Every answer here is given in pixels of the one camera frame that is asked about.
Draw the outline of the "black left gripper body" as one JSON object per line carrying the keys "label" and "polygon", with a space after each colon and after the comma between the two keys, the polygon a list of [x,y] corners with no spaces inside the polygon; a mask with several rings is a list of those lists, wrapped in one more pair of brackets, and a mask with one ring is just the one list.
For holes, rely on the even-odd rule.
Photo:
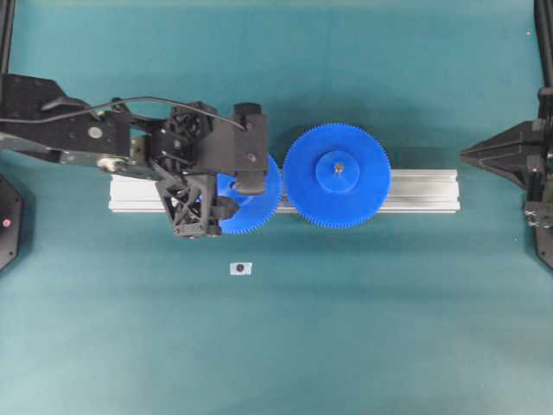
{"label": "black left gripper body", "polygon": [[169,116],[149,124],[148,165],[156,173],[156,191],[177,237],[195,239],[222,234],[214,218],[217,172],[201,167],[197,150],[213,132],[217,111],[196,101],[175,105]]}

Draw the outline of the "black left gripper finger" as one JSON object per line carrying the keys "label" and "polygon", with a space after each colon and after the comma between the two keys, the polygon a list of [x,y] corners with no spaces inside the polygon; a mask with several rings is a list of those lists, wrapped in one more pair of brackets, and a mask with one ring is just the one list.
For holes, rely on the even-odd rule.
{"label": "black left gripper finger", "polygon": [[229,220],[238,212],[238,203],[226,196],[217,196],[214,205],[216,220]]}

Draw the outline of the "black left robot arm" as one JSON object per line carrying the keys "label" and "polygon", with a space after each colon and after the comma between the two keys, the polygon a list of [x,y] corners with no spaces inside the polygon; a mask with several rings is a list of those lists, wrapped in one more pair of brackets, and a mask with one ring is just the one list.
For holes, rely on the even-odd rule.
{"label": "black left robot arm", "polygon": [[129,99],[89,105],[53,80],[1,77],[1,147],[50,163],[96,167],[153,182],[174,235],[219,236],[239,206],[218,194],[218,172],[200,165],[198,146],[216,111],[167,100],[166,118],[135,114]]}

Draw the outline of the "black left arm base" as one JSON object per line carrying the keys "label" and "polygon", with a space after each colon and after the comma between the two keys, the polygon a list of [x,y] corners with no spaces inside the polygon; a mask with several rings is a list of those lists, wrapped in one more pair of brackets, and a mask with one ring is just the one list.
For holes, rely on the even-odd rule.
{"label": "black left arm base", "polygon": [[23,198],[4,176],[1,176],[0,186],[0,266],[3,270],[18,254]]}

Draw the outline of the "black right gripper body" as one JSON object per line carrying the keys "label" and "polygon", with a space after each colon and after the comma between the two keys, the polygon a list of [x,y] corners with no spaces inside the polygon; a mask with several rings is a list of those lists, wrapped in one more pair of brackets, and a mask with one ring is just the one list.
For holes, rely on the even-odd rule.
{"label": "black right gripper body", "polygon": [[532,167],[524,204],[527,224],[533,229],[537,256],[552,269],[552,87],[539,90],[538,155],[528,158]]}

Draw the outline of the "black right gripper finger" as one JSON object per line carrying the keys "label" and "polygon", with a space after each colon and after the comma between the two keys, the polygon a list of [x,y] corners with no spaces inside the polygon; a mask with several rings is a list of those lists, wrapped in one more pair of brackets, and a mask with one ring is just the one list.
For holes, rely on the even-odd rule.
{"label": "black right gripper finger", "polygon": [[495,157],[518,156],[537,144],[540,144],[539,125],[533,121],[524,121],[463,150],[461,158],[484,161]]}
{"label": "black right gripper finger", "polygon": [[525,159],[521,160],[484,160],[462,159],[462,161],[476,169],[495,174],[513,182],[520,188],[529,188],[530,185],[540,183],[540,173],[528,168]]}

